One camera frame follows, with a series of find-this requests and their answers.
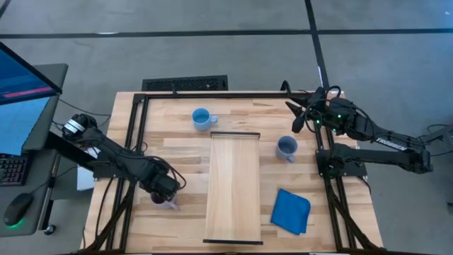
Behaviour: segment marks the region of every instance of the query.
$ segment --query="blue mug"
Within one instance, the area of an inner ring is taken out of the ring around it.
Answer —
[[[199,131],[206,131],[211,124],[217,123],[218,117],[211,115],[205,108],[198,108],[192,113],[192,121],[195,128]]]
[[[290,136],[281,137],[277,142],[275,154],[279,159],[285,159],[294,163],[294,154],[297,151],[297,141]]]

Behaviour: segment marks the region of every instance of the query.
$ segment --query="blue cloth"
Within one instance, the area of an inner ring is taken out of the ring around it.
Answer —
[[[310,202],[286,190],[280,189],[270,221],[287,231],[299,235],[306,232]]]
[[[35,127],[49,98],[0,106],[0,153],[21,155],[22,146]]]

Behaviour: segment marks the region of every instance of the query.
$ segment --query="wooden board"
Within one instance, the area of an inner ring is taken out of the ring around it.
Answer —
[[[262,244],[258,141],[259,134],[212,135],[204,242]]]
[[[109,138],[123,145],[134,92],[120,92],[115,99]],[[152,99],[149,102],[144,141],[149,145],[146,155],[163,157],[188,180],[178,193],[180,212],[155,208],[149,194],[137,187],[126,252],[304,252],[335,251],[331,219],[322,178],[318,175],[314,151],[316,138],[306,128],[299,134],[291,132],[294,116],[285,99]],[[264,245],[205,244],[207,191],[210,172],[211,137],[209,132],[193,128],[190,114],[205,107],[219,116],[213,131],[259,132],[260,137],[260,224]],[[141,105],[137,112],[132,145],[135,146]],[[288,164],[275,158],[278,138],[296,138],[299,149],[296,162]],[[336,142],[355,146],[346,136],[334,137]],[[96,217],[108,180],[96,184],[86,222],[86,241],[93,240]],[[350,214],[358,226],[376,245],[382,245],[368,188],[355,177],[343,178]],[[111,214],[115,186],[101,217],[101,228]],[[270,223],[279,188],[308,199],[311,212],[306,234],[295,236]],[[348,246],[344,223],[338,215],[343,246]],[[115,245],[119,243],[117,225]]]

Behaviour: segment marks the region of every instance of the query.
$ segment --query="computer mouse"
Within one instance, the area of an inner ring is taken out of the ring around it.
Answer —
[[[13,226],[19,223],[22,217],[27,212],[33,201],[33,195],[31,193],[22,193],[8,205],[3,216],[3,221],[7,226]]]

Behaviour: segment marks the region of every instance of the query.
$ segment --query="screen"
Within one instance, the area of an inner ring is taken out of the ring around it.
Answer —
[[[56,93],[27,67],[0,50],[0,105],[53,96]]]

